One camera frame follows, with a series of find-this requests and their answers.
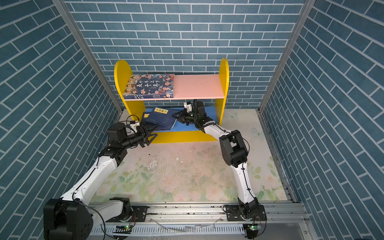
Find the colourful illustrated history book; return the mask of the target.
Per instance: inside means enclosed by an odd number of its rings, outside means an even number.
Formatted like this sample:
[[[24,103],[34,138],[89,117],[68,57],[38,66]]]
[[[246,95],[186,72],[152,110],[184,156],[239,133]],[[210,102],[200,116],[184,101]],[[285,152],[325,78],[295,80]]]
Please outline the colourful illustrated history book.
[[[123,92],[123,99],[171,99],[174,97],[174,74],[131,75]]]

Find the navy book yellow label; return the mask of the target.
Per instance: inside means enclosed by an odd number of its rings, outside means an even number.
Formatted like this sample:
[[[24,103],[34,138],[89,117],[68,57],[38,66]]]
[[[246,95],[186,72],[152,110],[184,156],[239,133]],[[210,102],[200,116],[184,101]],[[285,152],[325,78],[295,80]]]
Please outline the navy book yellow label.
[[[157,112],[144,112],[142,118],[142,125],[153,124],[158,125],[156,131],[168,131],[175,125],[175,119],[171,115],[157,113]]]

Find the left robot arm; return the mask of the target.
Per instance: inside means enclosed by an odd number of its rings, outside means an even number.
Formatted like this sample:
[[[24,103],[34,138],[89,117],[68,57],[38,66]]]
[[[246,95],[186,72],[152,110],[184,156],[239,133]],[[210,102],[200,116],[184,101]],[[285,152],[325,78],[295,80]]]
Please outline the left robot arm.
[[[95,227],[101,227],[107,236],[106,222],[117,218],[128,223],[130,231],[137,214],[128,198],[113,197],[99,207],[90,201],[105,179],[122,163],[127,150],[145,147],[157,137],[156,127],[146,125],[127,133],[128,125],[117,123],[109,127],[109,144],[98,154],[92,167],[66,193],[50,199],[44,206],[44,238],[46,240],[85,240]]]

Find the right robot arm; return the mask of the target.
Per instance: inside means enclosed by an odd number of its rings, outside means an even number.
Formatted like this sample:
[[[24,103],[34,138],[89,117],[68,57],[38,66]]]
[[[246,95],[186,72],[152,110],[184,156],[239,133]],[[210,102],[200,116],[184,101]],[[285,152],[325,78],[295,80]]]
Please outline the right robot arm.
[[[240,214],[245,220],[267,221],[264,206],[260,204],[251,188],[248,174],[247,157],[250,147],[238,130],[229,131],[208,117],[204,104],[197,100],[184,103],[184,109],[172,114],[172,117],[185,125],[194,125],[196,129],[219,141],[225,163],[231,167],[238,190]]]

